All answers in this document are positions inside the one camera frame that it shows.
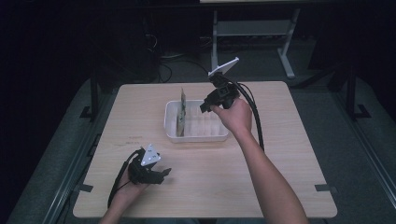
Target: wooden table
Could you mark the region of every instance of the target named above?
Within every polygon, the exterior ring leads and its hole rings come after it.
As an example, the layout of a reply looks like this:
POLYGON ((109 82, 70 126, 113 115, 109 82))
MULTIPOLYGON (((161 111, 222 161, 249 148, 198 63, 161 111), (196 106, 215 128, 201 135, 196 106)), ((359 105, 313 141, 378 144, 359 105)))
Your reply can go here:
MULTIPOLYGON (((309 217, 337 213, 304 125, 283 82, 246 82, 262 121, 265 152, 286 177, 309 217)), ((76 217, 101 217, 122 163, 152 143, 162 160, 153 170, 172 168, 161 185, 151 185, 124 214, 127 217, 262 217, 242 151, 232 134, 224 142, 171 143, 163 127, 166 103, 203 100, 208 83, 124 85, 108 117, 84 185, 74 207, 76 217)), ((253 125, 252 132, 257 138, 253 125)))

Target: white metal stand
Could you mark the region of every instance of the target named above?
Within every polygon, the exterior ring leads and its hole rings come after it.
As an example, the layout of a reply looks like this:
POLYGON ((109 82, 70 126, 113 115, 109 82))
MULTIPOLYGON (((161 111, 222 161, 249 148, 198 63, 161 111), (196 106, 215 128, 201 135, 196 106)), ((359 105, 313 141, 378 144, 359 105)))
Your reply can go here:
POLYGON ((288 78, 295 78, 291 69, 287 52, 297 23, 300 9, 294 9, 291 20, 283 21, 218 21, 218 12, 213 15, 213 49, 212 70, 218 65, 218 36, 236 35, 285 35, 286 41, 282 48, 277 50, 280 61, 288 78))

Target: hand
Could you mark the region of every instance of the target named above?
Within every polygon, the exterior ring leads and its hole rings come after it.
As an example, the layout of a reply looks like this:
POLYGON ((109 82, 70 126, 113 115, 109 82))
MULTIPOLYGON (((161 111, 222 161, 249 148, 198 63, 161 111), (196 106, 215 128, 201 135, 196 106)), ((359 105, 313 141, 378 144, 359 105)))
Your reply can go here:
POLYGON ((118 223, 125 210, 148 186, 149 184, 133 184, 128 177, 128 168, 125 169, 120 179, 119 190, 99 223, 118 223))
POLYGON ((229 109, 221 109, 216 105, 210 106, 210 109, 220 117, 221 122, 233 135, 251 132, 251 109, 244 100, 234 99, 229 109))

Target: person's right arm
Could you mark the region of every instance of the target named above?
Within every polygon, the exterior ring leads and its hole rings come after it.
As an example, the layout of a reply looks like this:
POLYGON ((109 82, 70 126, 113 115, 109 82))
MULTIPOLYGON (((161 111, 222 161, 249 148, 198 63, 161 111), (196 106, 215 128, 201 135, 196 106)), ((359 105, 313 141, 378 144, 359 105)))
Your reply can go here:
POLYGON ((250 106, 235 99, 230 109, 211 106, 242 148, 260 208, 269 223, 308 223, 303 206, 251 133, 250 106))

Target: white tray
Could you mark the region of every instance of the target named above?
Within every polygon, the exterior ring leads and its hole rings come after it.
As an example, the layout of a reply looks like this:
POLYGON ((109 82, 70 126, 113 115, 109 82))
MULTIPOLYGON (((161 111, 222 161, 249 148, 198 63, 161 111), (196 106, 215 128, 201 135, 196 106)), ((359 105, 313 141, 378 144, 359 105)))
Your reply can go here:
POLYGON ((221 123, 220 118, 213 112, 204 114, 201 112, 200 105, 203 102, 203 100, 186 101, 186 121, 182 137, 178 137, 176 132, 177 112, 181 109, 181 102, 170 101, 166 104, 163 127, 171 142, 218 142, 227 139, 229 131, 221 123))

